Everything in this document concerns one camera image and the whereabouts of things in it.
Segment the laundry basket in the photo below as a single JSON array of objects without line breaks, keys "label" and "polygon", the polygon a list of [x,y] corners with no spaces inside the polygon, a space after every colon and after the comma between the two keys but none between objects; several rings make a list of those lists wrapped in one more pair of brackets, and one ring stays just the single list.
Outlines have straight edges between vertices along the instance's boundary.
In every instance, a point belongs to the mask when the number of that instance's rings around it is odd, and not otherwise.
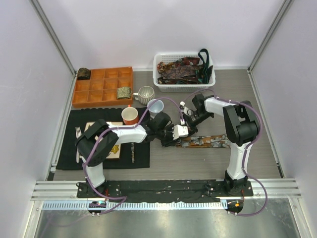
[{"label": "laundry basket", "polygon": [[[202,57],[206,60],[206,53],[201,53]],[[194,52],[178,52],[178,53],[166,53],[166,54],[157,54],[154,57],[153,61],[153,80],[154,85],[159,88],[161,92],[195,92],[202,89],[207,89],[213,86],[216,83],[216,76],[214,73],[214,68],[212,68],[211,77],[209,79],[209,84],[158,84],[158,78],[160,78],[160,74],[157,69],[158,63],[161,61],[165,64],[175,62],[180,58],[184,57],[199,57],[198,53]],[[209,55],[209,67],[213,65],[211,56]]]}]

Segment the black mat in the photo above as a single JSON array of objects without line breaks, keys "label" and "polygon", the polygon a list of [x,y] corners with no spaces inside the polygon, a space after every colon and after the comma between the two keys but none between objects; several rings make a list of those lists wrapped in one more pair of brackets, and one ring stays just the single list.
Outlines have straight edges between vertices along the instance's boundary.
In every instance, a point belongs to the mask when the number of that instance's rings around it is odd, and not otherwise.
[{"label": "black mat", "polygon": [[[137,108],[139,117],[146,108]],[[65,136],[59,155],[56,169],[58,170],[82,170],[82,161],[76,163],[76,133],[75,127],[79,126],[84,132],[87,122],[93,122],[98,119],[106,121],[122,121],[122,109],[81,109],[72,110],[69,114]],[[120,159],[105,160],[104,169],[137,169],[150,167],[150,143],[134,143],[134,163],[131,160],[131,143],[121,144]]]}]

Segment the fork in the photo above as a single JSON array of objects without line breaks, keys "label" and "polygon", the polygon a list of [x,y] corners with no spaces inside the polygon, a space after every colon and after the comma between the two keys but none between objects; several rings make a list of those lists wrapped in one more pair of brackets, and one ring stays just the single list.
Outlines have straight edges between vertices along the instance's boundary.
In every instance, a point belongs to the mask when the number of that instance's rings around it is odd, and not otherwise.
[{"label": "fork", "polygon": [[[81,136],[80,127],[79,126],[75,127],[75,130],[76,130],[76,138],[80,137]],[[76,152],[76,162],[79,163],[79,152],[78,152],[78,149],[77,149],[77,152]]]}]

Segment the mug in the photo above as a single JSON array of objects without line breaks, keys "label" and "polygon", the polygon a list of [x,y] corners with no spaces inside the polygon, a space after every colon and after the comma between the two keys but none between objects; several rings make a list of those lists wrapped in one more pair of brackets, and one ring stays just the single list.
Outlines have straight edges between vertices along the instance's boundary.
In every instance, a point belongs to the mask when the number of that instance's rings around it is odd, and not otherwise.
[{"label": "mug", "polygon": [[151,115],[151,118],[154,118],[158,113],[163,111],[164,109],[164,103],[161,100],[157,100],[155,103],[153,103],[150,107],[149,105],[154,101],[155,99],[152,99],[148,103],[148,109]]},{"label": "mug", "polygon": [[150,86],[144,86],[139,89],[139,92],[132,94],[135,100],[138,100],[141,104],[147,105],[150,100],[155,98],[154,89]]},{"label": "mug", "polygon": [[128,107],[122,110],[121,116],[123,119],[124,124],[126,125],[133,125],[138,123],[138,110],[133,107]]}]

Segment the orange compartment organizer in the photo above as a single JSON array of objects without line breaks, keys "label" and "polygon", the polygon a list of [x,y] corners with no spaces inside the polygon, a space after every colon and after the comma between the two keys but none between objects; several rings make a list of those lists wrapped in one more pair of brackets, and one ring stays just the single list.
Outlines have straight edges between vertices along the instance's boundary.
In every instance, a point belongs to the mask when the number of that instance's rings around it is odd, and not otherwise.
[{"label": "orange compartment organizer", "polygon": [[[117,88],[129,87],[129,99],[117,99]],[[92,69],[89,80],[77,80],[73,107],[93,108],[132,104],[132,67]]]}]

